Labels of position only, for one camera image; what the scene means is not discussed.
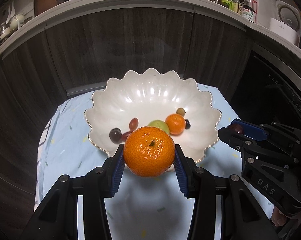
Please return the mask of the right hand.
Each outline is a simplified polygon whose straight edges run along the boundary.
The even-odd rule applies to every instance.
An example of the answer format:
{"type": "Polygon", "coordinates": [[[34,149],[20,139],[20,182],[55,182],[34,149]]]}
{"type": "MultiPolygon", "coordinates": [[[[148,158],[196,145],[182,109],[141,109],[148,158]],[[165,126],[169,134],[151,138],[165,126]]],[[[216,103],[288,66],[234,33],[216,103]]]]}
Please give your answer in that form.
{"type": "Polygon", "coordinates": [[[275,227],[284,226],[289,219],[291,219],[291,217],[285,216],[277,207],[274,207],[271,221],[275,227]]]}

